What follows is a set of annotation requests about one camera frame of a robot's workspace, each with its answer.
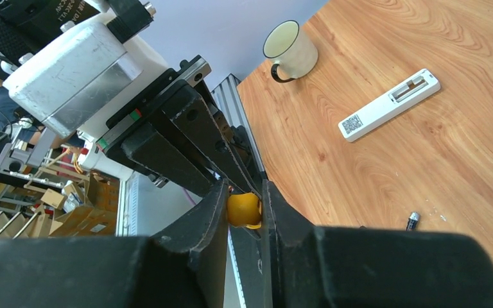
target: dark clothing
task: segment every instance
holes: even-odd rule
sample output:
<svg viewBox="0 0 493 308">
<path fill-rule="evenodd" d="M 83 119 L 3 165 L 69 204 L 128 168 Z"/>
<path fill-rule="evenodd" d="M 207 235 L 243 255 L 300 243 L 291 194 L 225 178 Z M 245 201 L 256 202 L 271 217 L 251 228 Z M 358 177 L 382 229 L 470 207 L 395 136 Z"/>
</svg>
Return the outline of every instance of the dark clothing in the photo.
<svg viewBox="0 0 493 308">
<path fill-rule="evenodd" d="M 8 90 L 5 87 L 0 87 L 0 131 L 10 124 L 14 124 L 18 119 L 14 116 L 14 111 L 20 106 L 10 98 Z M 18 135 L 18 140 L 29 142 L 33 135 L 39 131 L 39 128 L 32 126 L 31 128 L 22 129 Z M 70 146 L 84 147 L 84 140 L 81 140 L 76 134 L 73 135 L 67 144 Z"/>
</svg>

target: yellow object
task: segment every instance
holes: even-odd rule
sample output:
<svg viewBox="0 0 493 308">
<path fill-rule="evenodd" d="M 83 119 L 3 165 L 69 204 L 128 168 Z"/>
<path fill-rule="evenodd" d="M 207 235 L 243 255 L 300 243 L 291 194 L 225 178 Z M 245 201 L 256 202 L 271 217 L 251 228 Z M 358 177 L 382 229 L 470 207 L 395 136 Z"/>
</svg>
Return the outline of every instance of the yellow object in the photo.
<svg viewBox="0 0 493 308">
<path fill-rule="evenodd" d="M 261 227 L 260 199 L 253 193 L 233 194 L 227 202 L 228 222 L 234 227 Z"/>
</svg>

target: black mug handle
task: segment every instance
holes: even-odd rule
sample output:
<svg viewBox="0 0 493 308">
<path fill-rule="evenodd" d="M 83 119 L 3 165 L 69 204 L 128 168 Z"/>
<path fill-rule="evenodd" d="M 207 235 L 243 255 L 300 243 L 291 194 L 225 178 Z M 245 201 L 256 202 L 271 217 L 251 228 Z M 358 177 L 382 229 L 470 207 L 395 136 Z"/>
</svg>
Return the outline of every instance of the black mug handle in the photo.
<svg viewBox="0 0 493 308">
<path fill-rule="evenodd" d="M 291 82 L 292 80 L 296 80 L 296 78 L 288 78 L 287 80 L 282 80 L 281 77 L 279 77 L 279 74 L 277 73 L 277 68 L 279 67 L 280 64 L 275 63 L 273 66 L 271 66 L 271 77 L 278 82 L 278 83 L 286 83 L 286 82 Z"/>
</svg>

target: white mug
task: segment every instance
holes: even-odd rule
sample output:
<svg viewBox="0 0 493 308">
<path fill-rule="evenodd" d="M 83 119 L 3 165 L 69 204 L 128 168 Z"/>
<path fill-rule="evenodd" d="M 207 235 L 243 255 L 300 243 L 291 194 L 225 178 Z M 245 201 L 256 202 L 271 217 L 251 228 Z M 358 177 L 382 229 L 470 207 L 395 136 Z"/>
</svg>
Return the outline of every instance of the white mug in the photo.
<svg viewBox="0 0 493 308">
<path fill-rule="evenodd" d="M 273 29 L 265 40 L 263 52 L 273 62 L 271 76 L 280 83 L 305 76 L 318 61 L 318 50 L 297 21 L 285 21 Z M 279 66 L 289 79 L 279 77 Z"/>
</svg>

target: white wall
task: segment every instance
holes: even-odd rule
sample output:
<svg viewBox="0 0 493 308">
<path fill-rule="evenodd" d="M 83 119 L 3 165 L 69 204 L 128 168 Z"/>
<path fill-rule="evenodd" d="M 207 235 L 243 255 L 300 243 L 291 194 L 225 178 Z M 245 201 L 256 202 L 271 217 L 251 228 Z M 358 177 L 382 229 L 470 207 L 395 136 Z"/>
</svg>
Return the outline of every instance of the white wall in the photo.
<svg viewBox="0 0 493 308">
<path fill-rule="evenodd" d="M 264 60 L 263 42 L 276 25 L 305 23 L 327 0 L 151 2 L 157 13 L 141 37 L 175 69 L 181 60 L 204 57 L 212 67 L 205 82 L 213 89 L 229 74 L 244 79 Z"/>
</svg>

